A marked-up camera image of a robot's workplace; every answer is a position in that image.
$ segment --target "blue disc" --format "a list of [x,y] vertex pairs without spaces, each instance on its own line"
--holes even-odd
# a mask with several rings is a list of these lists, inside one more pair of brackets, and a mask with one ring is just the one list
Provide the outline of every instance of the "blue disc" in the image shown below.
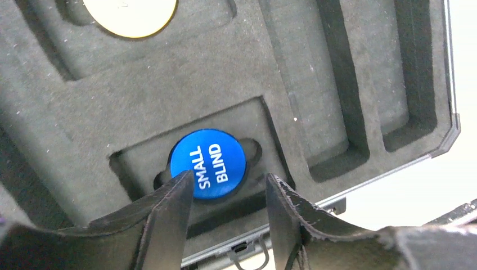
[[180,140],[170,157],[170,173],[193,170],[194,198],[218,199],[232,192],[245,175],[247,161],[237,139],[223,131],[201,129]]

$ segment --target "yellow button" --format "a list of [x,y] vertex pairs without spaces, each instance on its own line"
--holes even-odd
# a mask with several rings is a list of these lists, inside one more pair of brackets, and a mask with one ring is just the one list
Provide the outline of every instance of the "yellow button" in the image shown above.
[[177,0],[83,0],[91,16],[108,31],[142,38],[161,30],[176,9]]

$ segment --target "gray foam insert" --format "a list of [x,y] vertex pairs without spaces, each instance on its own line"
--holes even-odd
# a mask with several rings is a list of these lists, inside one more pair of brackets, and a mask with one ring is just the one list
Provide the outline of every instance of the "gray foam insert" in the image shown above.
[[[255,98],[310,201],[427,154],[451,128],[442,1],[216,3],[182,0],[161,33],[132,41],[64,19],[53,0],[3,1],[0,125],[74,224],[131,202],[113,153]],[[256,114],[210,127],[253,133]],[[266,223],[263,210],[223,222],[184,255]]]

